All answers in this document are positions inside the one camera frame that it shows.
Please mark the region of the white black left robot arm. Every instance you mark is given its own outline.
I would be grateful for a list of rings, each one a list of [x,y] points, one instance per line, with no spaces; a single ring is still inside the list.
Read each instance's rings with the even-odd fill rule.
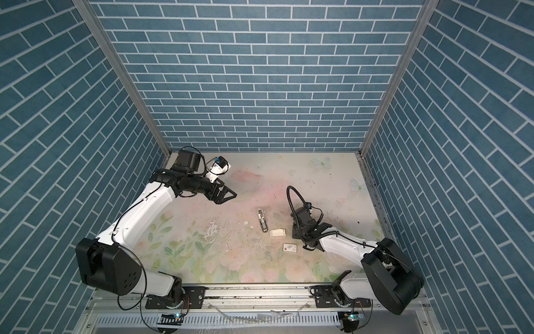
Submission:
[[[154,171],[141,195],[109,228],[76,245],[82,283],[117,296],[136,293],[181,303],[181,279],[145,269],[134,248],[165,207],[186,192],[202,194],[217,205],[236,198],[237,194],[218,179],[230,168],[224,157],[206,162],[196,148],[182,148],[172,167]]]

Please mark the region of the beige stapler base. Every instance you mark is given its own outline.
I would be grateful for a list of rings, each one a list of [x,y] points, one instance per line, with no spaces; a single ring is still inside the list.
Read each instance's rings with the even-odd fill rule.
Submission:
[[[262,232],[268,232],[268,226],[267,226],[264,210],[263,209],[258,209],[257,210],[257,214],[258,214],[258,217],[259,217],[259,223],[260,223]]]

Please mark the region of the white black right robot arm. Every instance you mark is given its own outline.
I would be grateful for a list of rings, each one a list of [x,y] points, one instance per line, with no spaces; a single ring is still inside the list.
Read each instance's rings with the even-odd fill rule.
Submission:
[[[293,237],[304,243],[305,250],[341,256],[364,270],[366,278],[358,278],[349,269],[332,282],[330,295],[341,307],[368,299],[401,315],[419,296],[424,280],[394,240],[372,242],[347,235],[330,224],[318,223],[307,205],[292,210],[291,217]]]

